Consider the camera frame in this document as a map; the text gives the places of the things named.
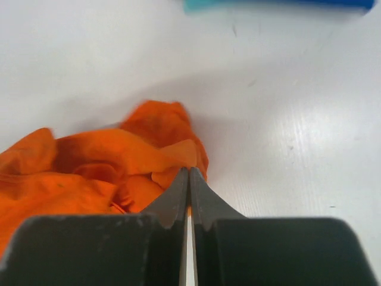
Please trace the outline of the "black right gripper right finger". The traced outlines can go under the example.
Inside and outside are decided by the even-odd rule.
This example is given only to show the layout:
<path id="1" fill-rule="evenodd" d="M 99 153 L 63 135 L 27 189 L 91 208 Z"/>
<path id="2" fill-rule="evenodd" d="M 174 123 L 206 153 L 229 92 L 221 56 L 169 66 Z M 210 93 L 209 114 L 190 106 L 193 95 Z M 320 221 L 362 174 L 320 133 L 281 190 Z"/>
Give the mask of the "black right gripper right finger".
<path id="1" fill-rule="evenodd" d="M 199 285 L 376 285 L 360 242 L 331 217 L 249 218 L 189 173 Z"/>

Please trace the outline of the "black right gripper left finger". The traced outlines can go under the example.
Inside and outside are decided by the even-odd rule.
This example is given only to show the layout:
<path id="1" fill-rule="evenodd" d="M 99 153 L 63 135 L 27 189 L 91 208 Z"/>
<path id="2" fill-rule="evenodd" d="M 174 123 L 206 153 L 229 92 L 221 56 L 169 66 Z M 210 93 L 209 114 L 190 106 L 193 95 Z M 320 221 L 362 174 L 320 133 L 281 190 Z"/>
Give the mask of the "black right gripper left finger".
<path id="1" fill-rule="evenodd" d="M 34 216 L 1 260 L 2 285 L 179 285 L 188 171 L 137 214 Z"/>

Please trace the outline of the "orange t shirt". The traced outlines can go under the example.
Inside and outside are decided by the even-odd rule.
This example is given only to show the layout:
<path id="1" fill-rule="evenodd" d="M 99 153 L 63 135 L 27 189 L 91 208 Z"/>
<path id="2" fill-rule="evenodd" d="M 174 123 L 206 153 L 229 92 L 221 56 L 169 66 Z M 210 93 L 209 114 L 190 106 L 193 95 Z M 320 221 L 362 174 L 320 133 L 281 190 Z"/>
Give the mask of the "orange t shirt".
<path id="1" fill-rule="evenodd" d="M 208 156 L 179 102 L 148 100 L 119 126 L 55 138 L 48 128 L 1 154 L 1 249 L 36 215 L 138 213 L 181 168 Z"/>

